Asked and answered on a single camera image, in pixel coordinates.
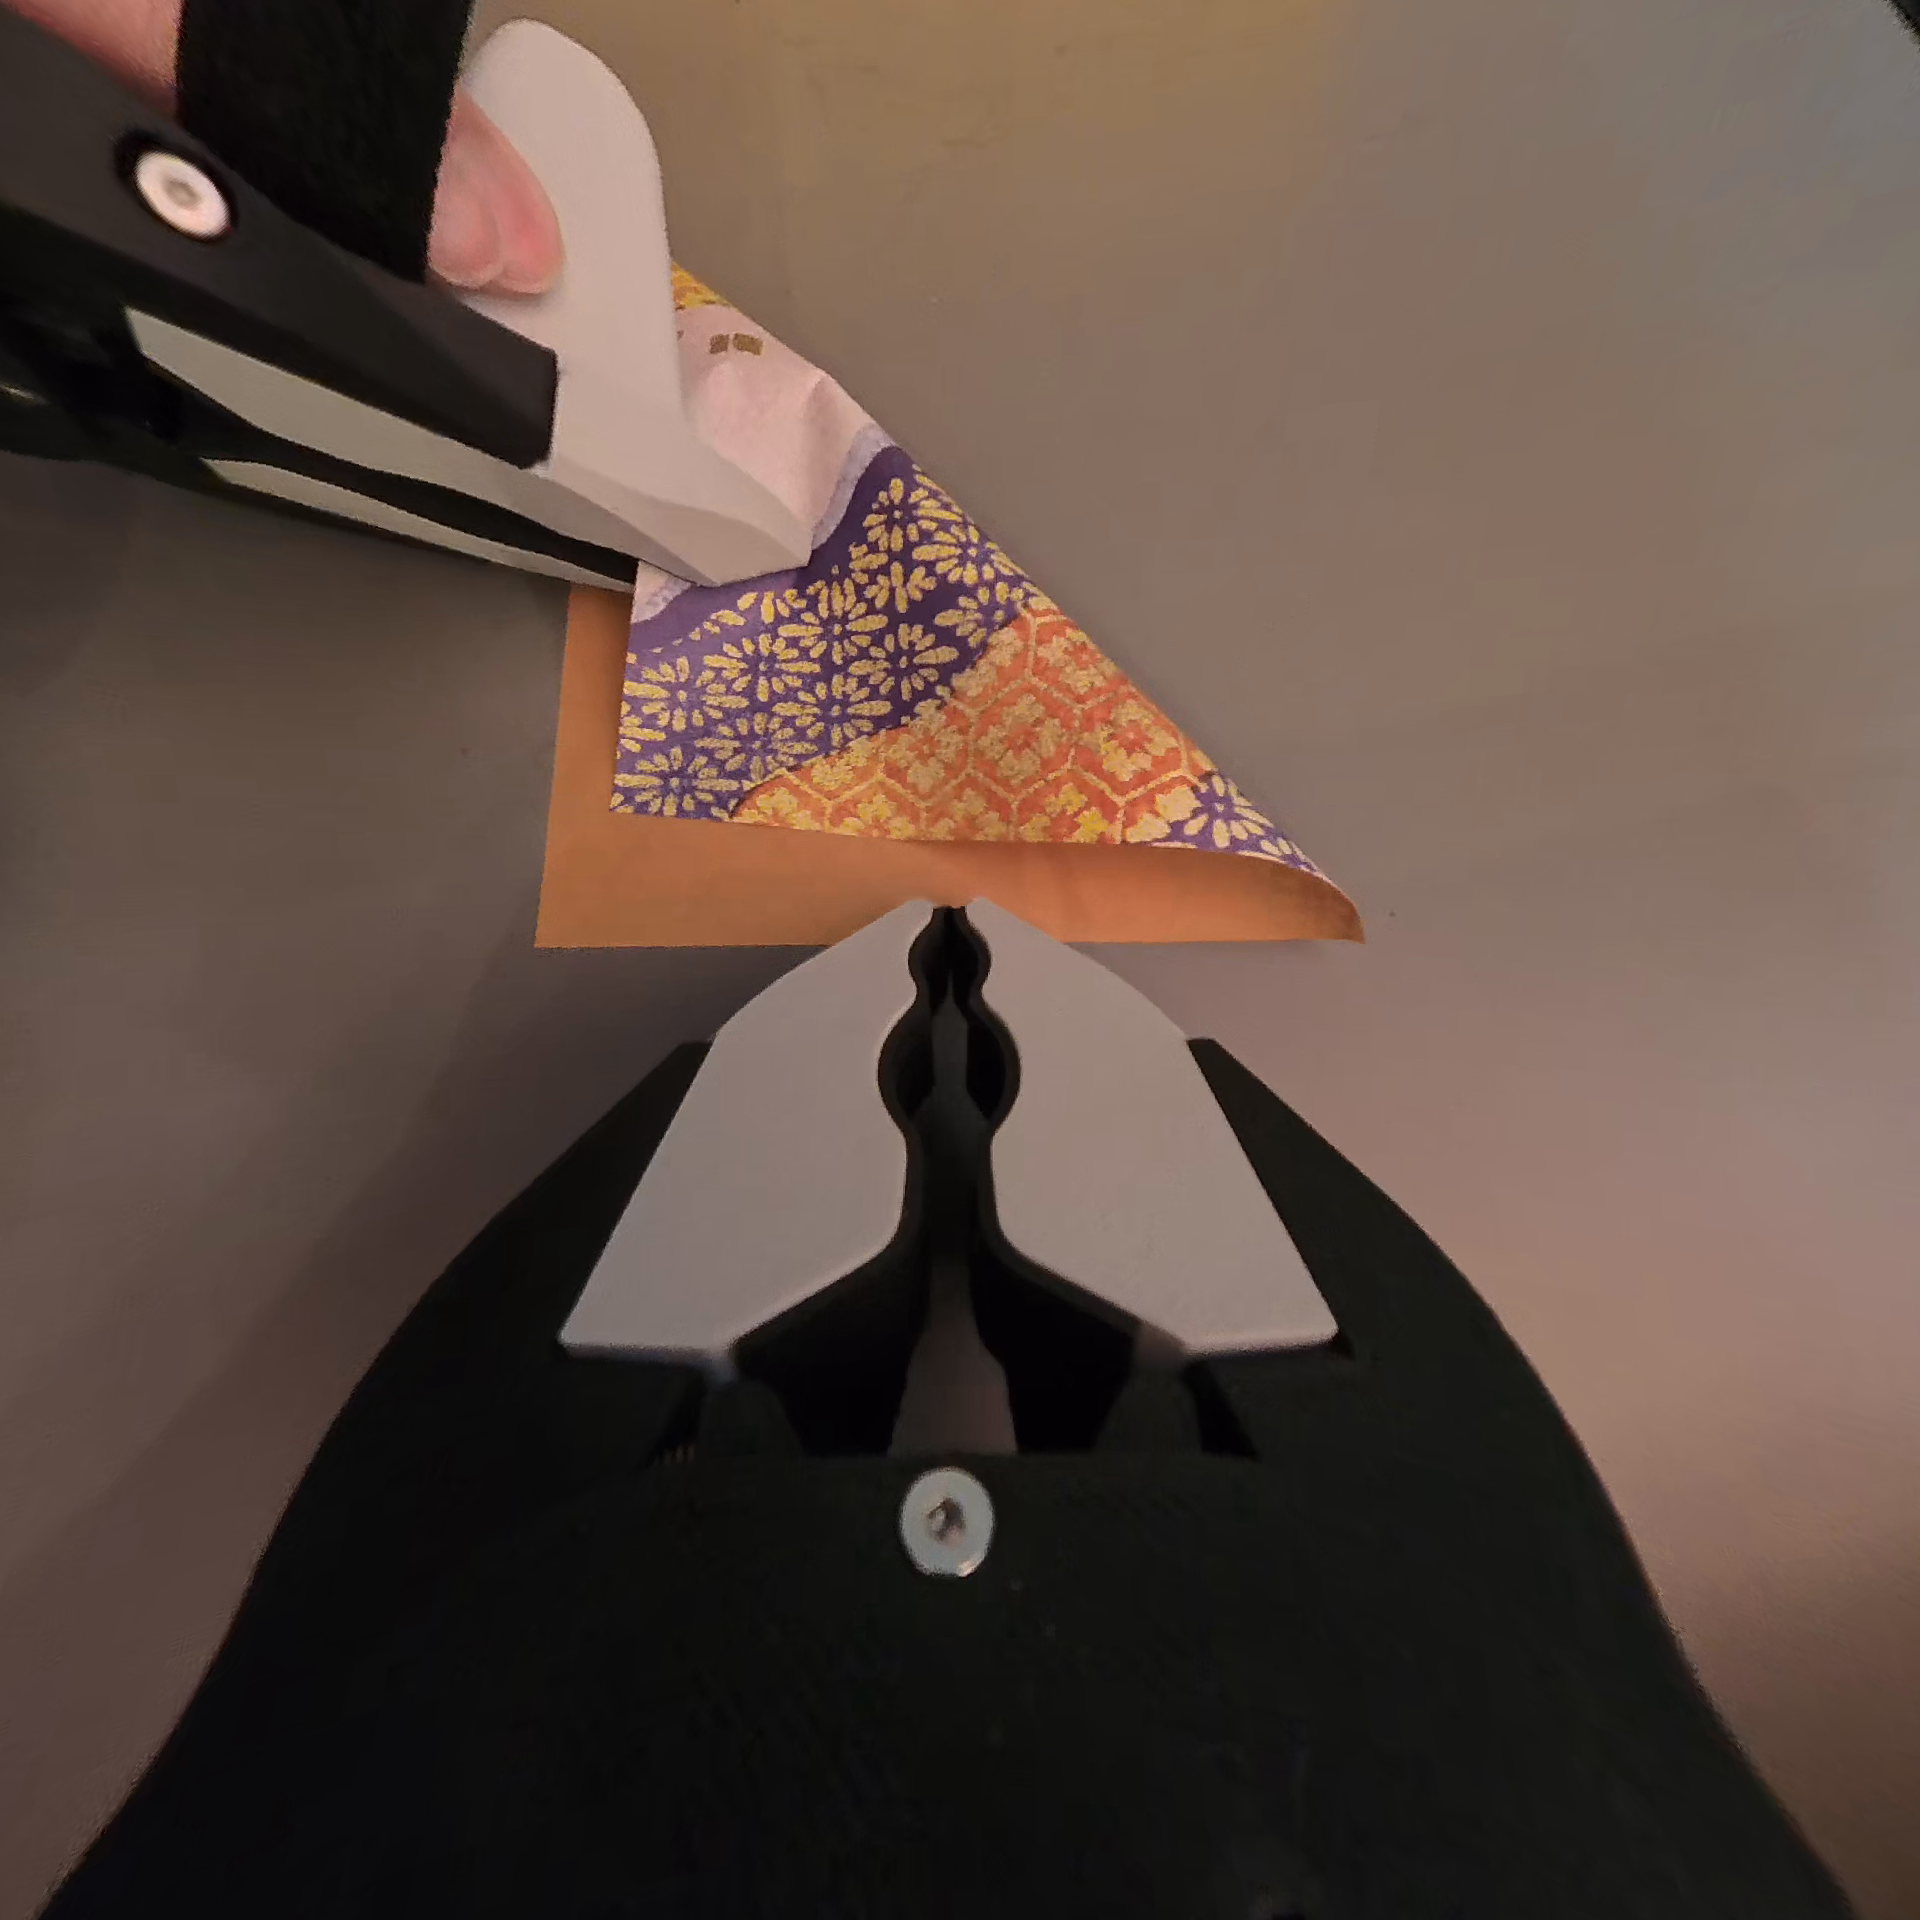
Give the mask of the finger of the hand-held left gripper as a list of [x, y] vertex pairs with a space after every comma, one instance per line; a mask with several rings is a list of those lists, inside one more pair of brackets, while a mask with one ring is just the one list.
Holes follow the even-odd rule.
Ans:
[[614, 72], [534, 21], [510, 21], [465, 86], [540, 178], [563, 273], [540, 296], [461, 293], [470, 313], [555, 356], [547, 451], [527, 469], [395, 412], [130, 311], [144, 359], [243, 426], [233, 451], [410, 505], [457, 528], [534, 528], [714, 588], [803, 566], [813, 519], [701, 435], [684, 385], [661, 158]]
[[293, 505], [310, 515], [321, 515], [335, 522], [355, 522], [361, 528], [378, 532], [384, 536], [410, 541], [415, 546], [433, 546], [447, 555], [461, 555], [470, 559], [495, 563], [513, 571], [560, 581], [584, 588], [634, 588], [638, 563], [624, 555], [607, 555], [600, 548], [584, 548], [574, 543], [568, 552], [558, 552], [547, 528], [534, 528], [547, 536], [547, 546], [533, 533], [513, 532], [510, 536], [495, 536], [484, 532], [465, 532], [451, 522], [417, 515], [410, 505], [380, 501], [373, 493], [357, 493], [341, 483], [323, 478], [310, 478], [293, 469], [275, 469], [248, 461], [210, 461], [210, 478], [221, 479], [230, 488], [261, 493], [278, 505]]

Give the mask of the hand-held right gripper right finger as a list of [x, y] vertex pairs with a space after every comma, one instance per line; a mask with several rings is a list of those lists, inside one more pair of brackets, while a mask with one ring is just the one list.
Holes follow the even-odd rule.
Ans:
[[1008, 908], [960, 911], [973, 1306], [1023, 1453], [1093, 1452], [1128, 1383], [1338, 1353], [1338, 1318], [1187, 1038]]

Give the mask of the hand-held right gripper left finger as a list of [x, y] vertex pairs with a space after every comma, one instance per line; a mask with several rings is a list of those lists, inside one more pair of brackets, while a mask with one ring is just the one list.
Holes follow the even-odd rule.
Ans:
[[573, 1353], [764, 1383], [803, 1448], [887, 1452], [925, 1179], [881, 1068], [930, 935], [933, 902], [891, 908], [718, 1029], [563, 1322]]

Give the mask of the brown-backed patterned origami paper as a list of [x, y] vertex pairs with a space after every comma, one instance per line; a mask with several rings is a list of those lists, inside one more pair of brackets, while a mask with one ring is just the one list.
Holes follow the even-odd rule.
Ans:
[[1077, 943], [1364, 941], [1347, 892], [828, 372], [671, 272], [703, 438], [800, 569], [574, 588], [537, 946], [828, 946], [905, 901]]

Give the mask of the person's left hand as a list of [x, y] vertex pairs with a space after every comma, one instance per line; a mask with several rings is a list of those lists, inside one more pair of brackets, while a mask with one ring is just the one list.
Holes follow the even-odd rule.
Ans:
[[344, 249], [530, 296], [563, 266], [530, 163], [461, 82], [470, 2], [7, 2]]

